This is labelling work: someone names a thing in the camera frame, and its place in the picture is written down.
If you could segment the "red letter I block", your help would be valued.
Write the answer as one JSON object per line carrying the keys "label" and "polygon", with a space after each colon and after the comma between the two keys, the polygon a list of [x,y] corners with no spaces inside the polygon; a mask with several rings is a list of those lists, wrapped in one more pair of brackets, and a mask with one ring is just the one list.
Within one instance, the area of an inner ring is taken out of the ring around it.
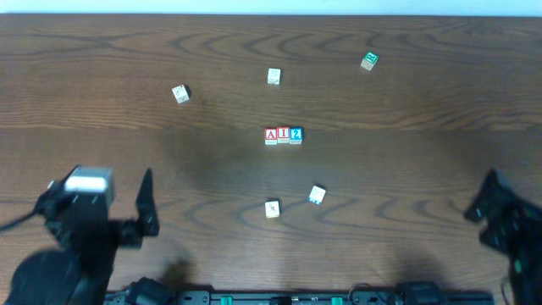
{"label": "red letter I block", "polygon": [[289,126],[280,126],[277,128],[277,142],[279,144],[290,143],[290,127]]}

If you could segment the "red letter A block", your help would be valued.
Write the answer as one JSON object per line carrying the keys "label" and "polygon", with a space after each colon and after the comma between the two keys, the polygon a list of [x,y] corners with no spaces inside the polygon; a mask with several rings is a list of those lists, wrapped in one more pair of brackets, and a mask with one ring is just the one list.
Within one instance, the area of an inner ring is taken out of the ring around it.
{"label": "red letter A block", "polygon": [[277,145],[278,136],[276,128],[267,128],[264,134],[264,142],[266,145]]}

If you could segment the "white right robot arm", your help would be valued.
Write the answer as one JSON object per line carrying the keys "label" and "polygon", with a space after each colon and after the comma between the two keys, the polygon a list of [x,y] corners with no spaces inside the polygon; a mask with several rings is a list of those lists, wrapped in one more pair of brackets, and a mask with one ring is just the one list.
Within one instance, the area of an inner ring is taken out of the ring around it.
{"label": "white right robot arm", "polygon": [[541,305],[541,207],[518,196],[491,169],[463,217],[484,221],[479,241],[508,258],[514,302]]}

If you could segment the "blue number 2 block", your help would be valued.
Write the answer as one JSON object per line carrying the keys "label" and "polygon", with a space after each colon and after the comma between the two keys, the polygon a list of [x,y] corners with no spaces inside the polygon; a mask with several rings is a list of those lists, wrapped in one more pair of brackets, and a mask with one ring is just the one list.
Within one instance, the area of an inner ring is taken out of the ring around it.
{"label": "blue number 2 block", "polygon": [[289,143],[292,145],[299,145],[299,144],[302,144],[302,141],[303,141],[303,129],[301,127],[290,128]]}

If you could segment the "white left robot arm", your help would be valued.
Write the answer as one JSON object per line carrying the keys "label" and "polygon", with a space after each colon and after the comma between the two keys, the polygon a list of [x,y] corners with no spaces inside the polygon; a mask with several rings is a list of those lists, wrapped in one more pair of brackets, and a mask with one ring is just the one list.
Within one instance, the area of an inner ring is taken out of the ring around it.
{"label": "white left robot arm", "polygon": [[115,197],[110,168],[75,166],[54,180],[32,211],[58,248],[36,252],[14,271],[8,304],[102,304],[121,247],[139,248],[160,231],[152,171],[138,191],[136,219],[110,219]]}

